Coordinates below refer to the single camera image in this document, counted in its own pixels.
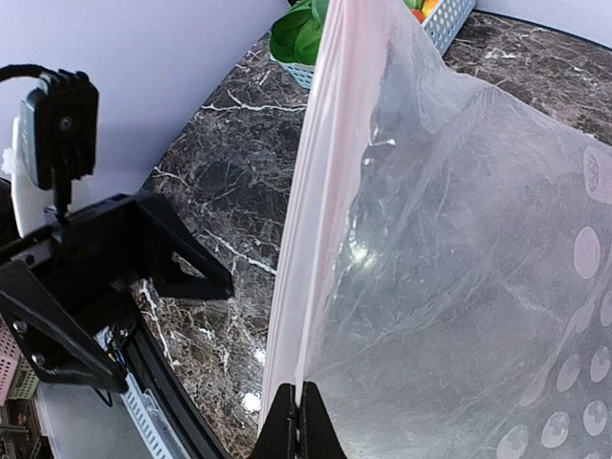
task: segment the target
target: light blue basket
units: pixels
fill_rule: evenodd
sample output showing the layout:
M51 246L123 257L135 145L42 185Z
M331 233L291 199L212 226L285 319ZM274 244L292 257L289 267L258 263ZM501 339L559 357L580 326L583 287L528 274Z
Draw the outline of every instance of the light blue basket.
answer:
M424 29L441 55L448 50L475 5L476 0L441 0L431 16L423 23ZM314 66L282 62L279 64L302 88L310 89L315 75Z

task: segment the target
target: printed circle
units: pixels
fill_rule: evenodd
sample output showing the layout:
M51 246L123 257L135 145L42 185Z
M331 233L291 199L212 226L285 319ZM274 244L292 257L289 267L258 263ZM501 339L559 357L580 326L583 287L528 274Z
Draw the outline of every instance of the printed circle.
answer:
M591 402L582 415L584 428L592 437L597 437L603 432L605 424L608 422L608 410L605 404L599 400Z
M567 361L563 363L557 376L557 390L559 392L565 392L569 390L580 373L580 356L578 354L572 354L567 358Z
M600 267L601 245L595 230L585 227L580 230L574 243L574 268L583 279L590 279Z
M497 459L520 459L525 454L529 442L527 426L514 426L502 437L497 445Z
M600 309L601 325L609 327L612 323L612 293L608 292L601 301Z
M542 445L545 448L558 448L565 440L570 431L570 417L565 411L557 411L553 414L542 429Z
M611 363L610 351L607 347L602 346L595 351L593 359L591 359L591 381L593 383L601 382L608 374L608 371L610 371Z

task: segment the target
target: screw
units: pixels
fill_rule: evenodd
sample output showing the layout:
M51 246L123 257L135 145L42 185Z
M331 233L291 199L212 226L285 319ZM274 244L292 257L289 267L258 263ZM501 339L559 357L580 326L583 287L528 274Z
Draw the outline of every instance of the screw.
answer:
M73 117L64 117L59 121L59 130L66 132L73 127Z
M32 354L32 361L36 365L42 367L45 364L45 356L43 356L42 354Z
M26 333L28 331L28 324L23 320L16 320L12 323L12 328L19 334Z

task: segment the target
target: plastic basket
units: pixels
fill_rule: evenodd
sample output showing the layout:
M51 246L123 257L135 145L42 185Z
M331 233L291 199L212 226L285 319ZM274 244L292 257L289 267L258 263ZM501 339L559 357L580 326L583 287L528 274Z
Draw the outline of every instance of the plastic basket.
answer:
M188 459L155 399L141 391L132 374L126 381L127 392L121 398L153 459Z
M0 320L0 405L4 405L19 364L19 347L4 320Z
M9 400L29 400L38 387L39 379L23 357L19 359L19 366L12 379Z
M476 0L441 0L433 13L423 23L423 28L431 37L441 55L455 39L461 27L476 5ZM310 89L313 84L315 67L302 64L285 64L278 62L289 72L295 81L304 89Z

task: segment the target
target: white wall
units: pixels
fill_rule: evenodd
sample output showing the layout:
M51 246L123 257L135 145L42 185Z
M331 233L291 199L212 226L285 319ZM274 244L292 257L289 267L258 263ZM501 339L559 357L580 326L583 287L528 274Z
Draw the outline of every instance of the white wall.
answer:
M286 0L3 0L0 66L87 73L100 91L93 198L137 190ZM0 151L35 80L0 84Z
M612 48L612 0L476 0L476 8L541 24Z

